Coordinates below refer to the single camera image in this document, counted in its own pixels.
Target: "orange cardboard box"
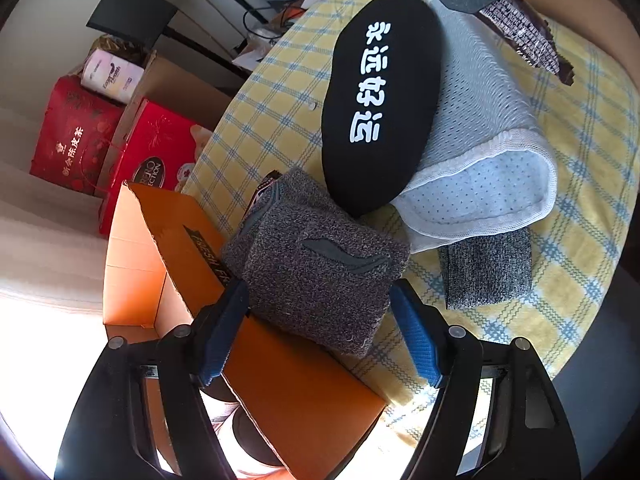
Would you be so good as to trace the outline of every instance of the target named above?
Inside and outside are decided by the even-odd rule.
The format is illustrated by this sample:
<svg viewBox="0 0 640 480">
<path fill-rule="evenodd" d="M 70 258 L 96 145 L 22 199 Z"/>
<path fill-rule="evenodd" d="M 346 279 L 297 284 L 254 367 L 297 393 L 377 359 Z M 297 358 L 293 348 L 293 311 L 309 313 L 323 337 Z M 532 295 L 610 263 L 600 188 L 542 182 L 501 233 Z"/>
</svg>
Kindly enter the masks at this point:
<svg viewBox="0 0 640 480">
<path fill-rule="evenodd" d="M 191 323 L 222 294 L 223 242 L 191 196 L 123 184 L 104 276 L 109 336 L 146 340 Z M 253 316 L 223 375 L 296 480 L 324 480 L 346 464 L 385 406 L 317 344 Z"/>
</svg>

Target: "chinese character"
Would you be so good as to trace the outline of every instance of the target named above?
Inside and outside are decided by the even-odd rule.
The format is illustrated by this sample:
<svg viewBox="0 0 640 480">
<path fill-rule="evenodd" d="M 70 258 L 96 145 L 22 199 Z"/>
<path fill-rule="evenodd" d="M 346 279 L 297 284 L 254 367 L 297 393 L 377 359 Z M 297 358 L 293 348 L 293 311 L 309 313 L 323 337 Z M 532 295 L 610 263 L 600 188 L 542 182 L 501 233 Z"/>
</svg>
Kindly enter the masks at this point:
<svg viewBox="0 0 640 480">
<path fill-rule="evenodd" d="M 361 114 L 356 112 L 351 121 L 351 131 L 349 133 L 349 140 L 351 142 L 358 142 L 365 139 L 365 142 L 371 142 L 372 140 L 378 140 L 378 133 L 380 131 L 380 125 L 374 125 L 372 121 L 377 121 L 382 118 L 382 114 L 375 114 L 371 117 L 371 112 L 367 111 Z"/>
<path fill-rule="evenodd" d="M 385 91 L 381 90 L 380 87 L 385 84 L 386 81 L 380 76 L 367 77 L 362 83 L 358 83 L 360 93 L 356 96 L 356 101 L 365 106 L 370 104 L 380 106 L 385 102 Z M 378 92 L 378 97 L 371 95 L 371 92 Z"/>
<path fill-rule="evenodd" d="M 367 31 L 367 44 L 370 45 L 374 38 L 377 41 L 382 41 L 382 35 L 388 33 L 391 30 L 391 23 L 375 22 L 373 25 L 369 25 Z"/>
<path fill-rule="evenodd" d="M 376 69 L 376 72 L 380 72 L 380 70 L 386 68 L 386 56 L 381 56 L 381 54 L 388 49 L 389 47 L 387 45 L 380 49 L 376 46 L 373 49 L 366 48 L 362 54 L 362 61 L 360 62 L 360 73 L 365 75 L 371 72 L 373 68 Z"/>
</svg>

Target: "white mesh fabric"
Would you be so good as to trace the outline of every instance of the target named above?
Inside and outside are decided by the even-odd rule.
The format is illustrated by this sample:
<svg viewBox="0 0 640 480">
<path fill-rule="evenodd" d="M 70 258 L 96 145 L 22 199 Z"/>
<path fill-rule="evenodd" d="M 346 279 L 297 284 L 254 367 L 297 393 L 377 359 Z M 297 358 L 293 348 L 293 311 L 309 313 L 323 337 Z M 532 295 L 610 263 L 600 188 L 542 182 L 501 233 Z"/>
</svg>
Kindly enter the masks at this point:
<svg viewBox="0 0 640 480">
<path fill-rule="evenodd" d="M 413 252 L 544 218 L 557 183 L 550 148 L 491 31 L 428 3 L 444 30 L 442 90 L 417 173 L 393 201 Z"/>
</svg>

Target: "yellow tablecloth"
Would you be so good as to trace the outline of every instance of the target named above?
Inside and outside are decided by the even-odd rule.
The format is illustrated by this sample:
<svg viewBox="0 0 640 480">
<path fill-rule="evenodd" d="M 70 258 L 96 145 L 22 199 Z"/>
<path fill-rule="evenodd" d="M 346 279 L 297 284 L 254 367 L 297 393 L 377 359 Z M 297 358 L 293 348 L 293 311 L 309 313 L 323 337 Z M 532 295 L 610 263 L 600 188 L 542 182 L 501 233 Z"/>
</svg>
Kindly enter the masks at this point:
<svg viewBox="0 0 640 480">
<path fill-rule="evenodd" d="M 230 104 L 184 189 L 225 235 L 236 229 L 255 187 L 271 170 L 300 166 L 323 181 L 320 124 L 332 49 L 342 28 L 370 1 L 315 4 Z M 532 225 L 532 291 L 517 300 L 448 311 L 436 251 L 412 256 L 406 277 L 450 324 L 496 342 L 519 335 L 530 339 L 554 376 L 580 343 L 609 286 L 636 202 L 640 158 L 639 96 L 626 73 L 570 30 L 551 27 L 560 53 L 575 67 L 571 87 L 500 46 L 558 162 L 556 205 Z M 414 47 L 419 55 L 420 45 Z M 368 221 L 385 232 L 402 229 L 391 206 Z M 435 392 L 416 376 L 392 314 L 386 314 L 364 359 L 342 361 L 388 399 L 383 423 L 415 445 Z M 480 408 L 486 409 L 489 391 L 483 383 Z M 485 417 L 480 409 L 470 446 L 481 437 Z"/>
</svg>

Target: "folded dark gray cloth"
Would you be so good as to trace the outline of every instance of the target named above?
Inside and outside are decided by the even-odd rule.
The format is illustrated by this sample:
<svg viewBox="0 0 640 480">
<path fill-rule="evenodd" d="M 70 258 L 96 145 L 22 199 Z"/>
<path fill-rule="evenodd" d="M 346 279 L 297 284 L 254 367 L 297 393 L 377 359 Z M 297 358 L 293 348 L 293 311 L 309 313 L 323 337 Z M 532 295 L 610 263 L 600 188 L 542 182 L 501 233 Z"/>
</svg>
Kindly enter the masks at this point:
<svg viewBox="0 0 640 480">
<path fill-rule="evenodd" d="M 222 247 L 222 260 L 236 276 L 242 277 L 244 263 L 254 244 L 262 216 L 279 200 L 288 200 L 338 216 L 346 216 L 346 213 L 331 199 L 327 190 L 300 168 L 291 168 L 265 190 L 249 209 L 235 234 Z"/>
<path fill-rule="evenodd" d="M 279 200 L 262 216 L 242 277 L 257 316 L 364 357 L 408 258 L 406 244 L 344 214 Z"/>
<path fill-rule="evenodd" d="M 512 300 L 531 290 L 531 238 L 525 227 L 438 248 L 447 308 Z"/>
</svg>

